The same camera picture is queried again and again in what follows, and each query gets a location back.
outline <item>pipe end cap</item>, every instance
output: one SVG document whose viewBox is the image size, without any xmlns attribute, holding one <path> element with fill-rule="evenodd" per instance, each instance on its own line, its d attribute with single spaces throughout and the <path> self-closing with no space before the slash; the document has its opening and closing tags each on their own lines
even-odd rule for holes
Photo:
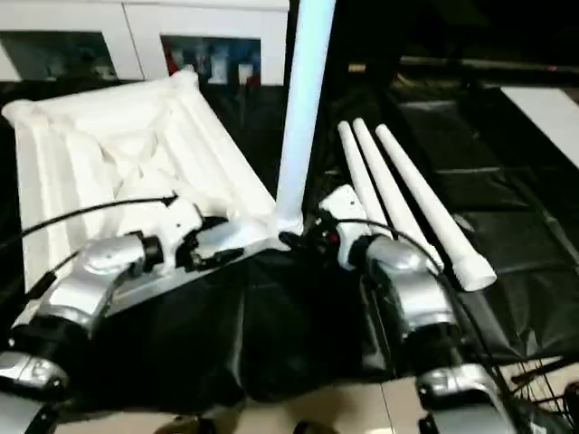
<svg viewBox="0 0 579 434">
<path fill-rule="evenodd" d="M 478 291 L 497 281 L 497 273 L 482 255 L 469 256 L 452 267 L 460 285 L 467 292 Z"/>
</svg>

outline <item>red object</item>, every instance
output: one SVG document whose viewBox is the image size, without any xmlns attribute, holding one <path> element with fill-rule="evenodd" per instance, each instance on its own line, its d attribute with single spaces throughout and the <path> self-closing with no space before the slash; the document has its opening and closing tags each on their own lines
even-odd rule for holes
<svg viewBox="0 0 579 434">
<path fill-rule="evenodd" d="M 169 70 L 169 75 L 175 74 L 179 71 L 175 59 L 173 59 L 173 52 L 169 42 L 163 42 L 163 53 L 165 54 L 166 68 Z"/>
<path fill-rule="evenodd" d="M 261 75 L 260 74 L 253 74 L 247 81 L 245 82 L 245 86 L 259 86 L 261 82 Z"/>
</svg>

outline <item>white cylinder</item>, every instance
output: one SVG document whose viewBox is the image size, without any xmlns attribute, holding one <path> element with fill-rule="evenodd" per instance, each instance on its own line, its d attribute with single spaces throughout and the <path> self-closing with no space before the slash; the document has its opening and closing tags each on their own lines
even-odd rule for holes
<svg viewBox="0 0 579 434">
<path fill-rule="evenodd" d="M 335 5 L 336 0 L 306 0 L 299 3 L 276 198 L 279 224 L 299 230 L 303 222 L 301 203 Z"/>
<path fill-rule="evenodd" d="M 474 250 L 394 135 L 386 125 L 378 126 L 376 134 L 451 258 L 452 270 L 462 287 L 476 291 L 494 283 L 497 280 L 495 270 Z"/>
<path fill-rule="evenodd" d="M 400 188 L 398 188 L 398 184 L 382 158 L 378 146 L 372 138 L 370 131 L 368 131 L 364 120 L 356 119 L 354 121 L 354 131 L 362 147 L 362 152 L 364 152 L 365 160 L 370 166 L 370 172 L 372 172 L 372 176 L 375 179 L 376 186 L 378 187 L 380 196 L 382 196 L 384 206 L 390 220 L 392 220 L 392 224 L 398 231 L 405 232 L 413 237 L 415 241 L 432 255 L 436 263 L 441 268 L 444 268 L 444 263 L 438 251 L 424 238 L 424 234 L 414 218 L 413 212 L 406 203 L 404 196 L 402 196 L 402 192 Z"/>
<path fill-rule="evenodd" d="M 382 206 L 380 206 L 380 201 L 378 200 L 378 196 L 376 195 L 376 191 L 372 185 L 370 175 L 365 169 L 364 160 L 360 155 L 360 151 L 358 151 L 358 146 L 354 139 L 354 134 L 352 134 L 352 129 L 347 122 L 342 121 L 337 126 L 337 132 L 342 140 L 344 154 L 346 154 L 347 166 L 352 175 L 354 190 L 356 190 L 356 194 L 364 206 L 368 219 L 373 220 L 374 222 L 388 224 L 388 220 L 382 211 Z M 389 231 L 377 226 L 370 226 L 370 230 L 372 233 L 380 233 L 392 238 Z"/>
</svg>

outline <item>white tube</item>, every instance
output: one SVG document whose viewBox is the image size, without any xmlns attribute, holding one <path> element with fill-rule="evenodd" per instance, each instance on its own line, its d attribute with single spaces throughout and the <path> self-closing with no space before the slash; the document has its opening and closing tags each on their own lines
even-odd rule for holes
<svg viewBox="0 0 579 434">
<path fill-rule="evenodd" d="M 336 0 L 307 0 L 299 4 L 276 198 L 278 225 L 296 231 L 303 228 L 301 203 L 335 5 Z"/>
<path fill-rule="evenodd" d="M 376 145 L 370 131 L 366 127 L 364 120 L 356 119 L 354 121 L 354 131 L 358 138 L 358 142 L 364 152 L 365 160 L 370 166 L 370 172 L 376 181 L 376 186 L 384 201 L 384 206 L 388 212 L 388 216 L 392 220 L 392 224 L 398 231 L 402 231 L 413 237 L 418 243 L 423 246 L 436 260 L 436 263 L 444 268 L 441 256 L 438 251 L 432 246 L 422 233 L 418 222 L 414 218 L 413 212 L 408 207 L 404 196 L 398 184 L 394 180 L 390 169 L 382 158 L 378 146 Z"/>
<path fill-rule="evenodd" d="M 372 180 L 370 175 L 365 169 L 364 160 L 358 151 L 358 146 L 356 140 L 354 139 L 354 134 L 352 134 L 352 129 L 347 124 L 347 122 L 342 121 L 337 126 L 337 132 L 342 140 L 342 146 L 344 147 L 344 154 L 346 154 L 347 166 L 350 169 L 350 174 L 352 175 L 352 183 L 354 184 L 354 190 L 360 198 L 360 202 L 364 206 L 365 213 L 368 219 L 382 224 L 388 224 L 388 220 L 382 211 L 380 206 L 380 201 L 374 187 L 372 186 Z M 380 229 L 376 226 L 371 226 L 370 230 L 372 233 L 381 233 L 387 237 L 392 238 L 389 231 Z"/>
<path fill-rule="evenodd" d="M 494 283 L 497 280 L 494 269 L 474 250 L 390 130 L 380 125 L 376 134 L 451 258 L 452 270 L 462 287 L 476 291 Z"/>
</svg>

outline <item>tile floor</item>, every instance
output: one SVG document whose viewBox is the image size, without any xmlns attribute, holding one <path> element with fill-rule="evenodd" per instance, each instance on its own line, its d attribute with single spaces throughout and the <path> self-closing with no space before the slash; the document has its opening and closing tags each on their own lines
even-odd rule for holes
<svg viewBox="0 0 579 434">
<path fill-rule="evenodd" d="M 534 367 L 528 363 L 527 368 Z M 518 366 L 504 368 L 509 377 Z M 554 392 L 561 393 L 570 381 L 579 380 L 579 364 L 549 376 Z M 537 381 L 537 398 L 547 393 Z M 241 412 L 231 412 L 218 422 L 219 434 L 291 434 L 300 420 L 334 427 L 340 434 L 418 434 L 417 420 L 423 410 L 413 379 L 382 385 L 327 387 L 279 405 L 250 403 Z M 153 434 L 173 419 L 171 415 L 118 414 L 103 420 L 61 426 L 56 434 Z"/>
</svg>

